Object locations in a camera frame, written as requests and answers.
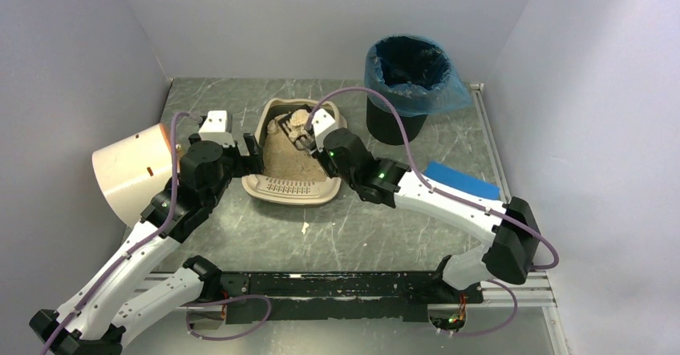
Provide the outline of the beige litter box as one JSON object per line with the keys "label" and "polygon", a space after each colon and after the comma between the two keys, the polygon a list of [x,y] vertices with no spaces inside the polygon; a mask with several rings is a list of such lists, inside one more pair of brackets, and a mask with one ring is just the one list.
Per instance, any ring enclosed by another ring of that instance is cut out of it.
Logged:
{"label": "beige litter box", "polygon": [[[266,126],[279,115],[307,105],[312,107],[316,102],[311,99],[271,99],[264,107],[255,136],[264,150]],[[267,175],[247,175],[241,179],[245,191],[253,198],[270,203],[293,206],[319,205],[331,201],[339,192],[342,181],[327,176],[323,182],[293,181],[274,179]]]}

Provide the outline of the black litter scoop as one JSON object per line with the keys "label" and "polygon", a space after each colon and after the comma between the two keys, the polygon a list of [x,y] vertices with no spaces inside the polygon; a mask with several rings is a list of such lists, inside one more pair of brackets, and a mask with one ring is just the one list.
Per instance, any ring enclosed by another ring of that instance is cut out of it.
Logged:
{"label": "black litter scoop", "polygon": [[299,109],[284,115],[277,121],[288,140],[299,151],[313,151],[316,148],[314,134],[306,129],[310,113]]}

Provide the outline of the litter clump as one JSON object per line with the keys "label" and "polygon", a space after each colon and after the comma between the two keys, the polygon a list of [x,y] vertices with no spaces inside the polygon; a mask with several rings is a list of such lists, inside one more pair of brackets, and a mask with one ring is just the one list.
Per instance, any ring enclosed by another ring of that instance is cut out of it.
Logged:
{"label": "litter clump", "polygon": [[294,111],[288,120],[289,128],[294,130],[305,129],[309,117],[310,113],[307,110],[299,109]]}

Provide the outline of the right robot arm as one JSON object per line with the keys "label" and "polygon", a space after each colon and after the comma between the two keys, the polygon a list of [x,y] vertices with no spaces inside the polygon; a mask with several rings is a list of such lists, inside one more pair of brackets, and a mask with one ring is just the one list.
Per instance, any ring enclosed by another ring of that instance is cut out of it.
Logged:
{"label": "right robot arm", "polygon": [[439,271],[447,285],[463,290],[490,279],[526,282],[539,230],[524,200],[503,204],[417,175],[404,163],[374,157],[346,128],[328,131],[316,142],[322,164],[361,200],[424,214],[479,241],[479,246],[444,261]]}

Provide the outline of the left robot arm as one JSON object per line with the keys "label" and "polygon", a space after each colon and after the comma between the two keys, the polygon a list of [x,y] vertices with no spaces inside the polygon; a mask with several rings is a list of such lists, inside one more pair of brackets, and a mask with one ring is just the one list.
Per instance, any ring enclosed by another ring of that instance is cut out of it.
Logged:
{"label": "left robot arm", "polygon": [[207,135],[189,140],[188,152],[175,160],[173,177],[115,255],[58,309],[41,309],[30,319],[44,342],[43,354],[120,354],[175,308],[227,297],[222,271],[202,256],[188,258],[168,279],[133,294],[209,218],[232,179],[264,169],[262,148],[250,133],[244,135],[248,155]]}

